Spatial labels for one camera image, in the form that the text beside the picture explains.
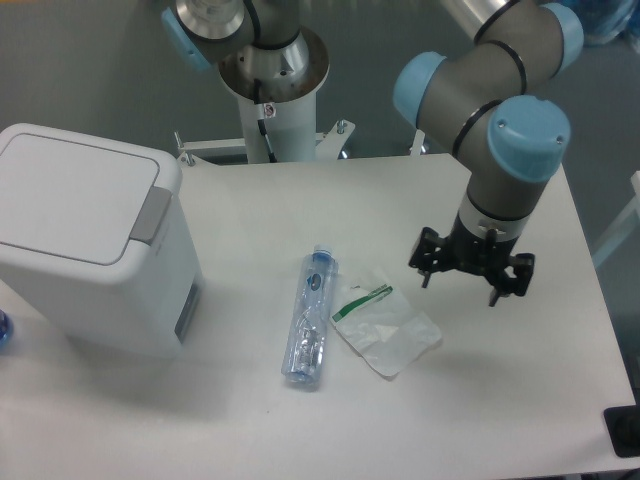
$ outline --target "blue bottle cap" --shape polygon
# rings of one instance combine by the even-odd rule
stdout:
[[[331,256],[333,252],[331,251],[331,247],[329,245],[319,243],[313,248],[313,253],[325,253]]]
[[[418,112],[429,83],[440,64],[446,59],[435,52],[421,53],[400,72],[393,87],[393,105],[414,127],[418,123]]]
[[[564,112],[531,95],[502,102],[487,130],[496,162],[511,176],[529,183],[547,181],[556,173],[570,136]]]
[[[13,323],[11,319],[0,310],[0,350],[4,347],[13,334]]]

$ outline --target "black cable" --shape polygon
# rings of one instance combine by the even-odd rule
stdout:
[[[260,104],[260,87],[262,86],[262,82],[257,78],[253,81],[253,103],[255,105]],[[271,140],[269,140],[269,135],[267,134],[267,126],[264,123],[264,119],[258,120],[258,130],[260,131],[260,135],[264,138],[264,144],[267,148],[267,155],[269,156],[269,163],[278,163],[278,159],[276,158],[276,154],[273,152],[273,147],[271,146]]]
[[[500,47],[511,57],[513,63],[516,64],[518,73],[520,75],[520,95],[524,95],[525,93],[527,93],[527,69],[524,66],[522,58],[520,58],[520,55],[518,55],[518,52],[511,48],[510,45],[507,45],[506,43],[499,40],[489,40],[487,43],[495,45],[496,47]]]
[[[256,7],[253,5],[251,0],[244,0],[244,6],[247,8],[247,12],[249,12],[249,17],[251,17],[251,24],[253,25],[253,38],[254,40],[258,40],[260,35],[262,35],[262,27],[260,26],[260,19],[258,18],[258,12],[256,12]]]
[[[482,25],[482,27],[480,27],[480,29],[478,30],[478,32],[476,33],[475,37],[473,37],[473,43],[474,44],[478,44],[478,42],[480,41],[480,39],[482,38],[482,36],[485,34],[485,32],[487,30],[489,30],[489,28],[491,27],[491,25],[493,25],[496,20],[498,20],[498,18],[500,18],[500,16],[506,12],[507,10],[509,10],[512,6],[514,6],[516,3],[518,3],[520,0],[509,0],[507,3],[505,3],[500,10],[498,10],[497,12],[495,12],[493,15],[491,15],[491,17],[489,17],[489,20],[487,20],[486,22],[484,22],[484,25]]]
[[[492,100],[491,102],[484,104],[482,107],[476,110],[466,122],[464,122],[462,129],[460,129],[460,132],[458,132],[458,136],[453,142],[453,148],[451,149],[451,155],[453,156],[453,158],[458,158],[458,152],[460,150],[460,147],[462,146],[462,141],[464,140],[464,137],[467,135],[467,133],[469,133],[471,128],[473,128],[473,126],[476,124],[476,122],[480,120],[480,118],[493,107],[500,105],[501,102],[502,100]]]

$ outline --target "plastic bag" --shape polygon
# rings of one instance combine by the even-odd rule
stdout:
[[[342,276],[335,295],[331,322],[382,376],[396,375],[442,339],[437,325],[414,310],[380,269]]]

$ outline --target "metal bracket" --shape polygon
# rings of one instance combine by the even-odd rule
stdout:
[[[419,157],[420,155],[426,155],[429,153],[429,144],[425,140],[425,134],[422,130],[416,130],[416,134],[413,137],[413,143],[409,150],[410,157]]]
[[[636,172],[631,177],[631,184],[635,197],[622,209],[594,244],[591,260],[595,268],[599,268],[640,225],[640,172]]]
[[[347,120],[339,120],[328,133],[316,134],[316,159],[327,161],[347,158],[344,146],[355,129],[355,124]],[[174,132],[174,136],[178,147],[178,158],[190,167],[196,163],[194,157],[215,160],[247,153],[244,138],[183,143],[178,132]]]

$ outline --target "light blue joint cap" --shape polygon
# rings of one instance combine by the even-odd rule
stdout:
[[[211,64],[196,48],[189,36],[182,29],[170,8],[162,12],[162,24],[164,25],[171,43],[177,50],[182,59],[195,69],[197,72],[203,72],[211,68]]]
[[[564,37],[564,55],[560,70],[564,70],[580,56],[584,45],[584,31],[578,16],[569,7],[559,3],[547,3],[542,8],[551,10],[560,22],[562,36]]]
[[[489,119],[487,139],[496,162],[528,183],[546,182],[560,168],[571,137],[569,120],[549,101],[531,95],[505,100]]]
[[[393,87],[393,105],[414,127],[418,123],[418,112],[429,82],[446,57],[435,53],[421,53],[402,69]]]

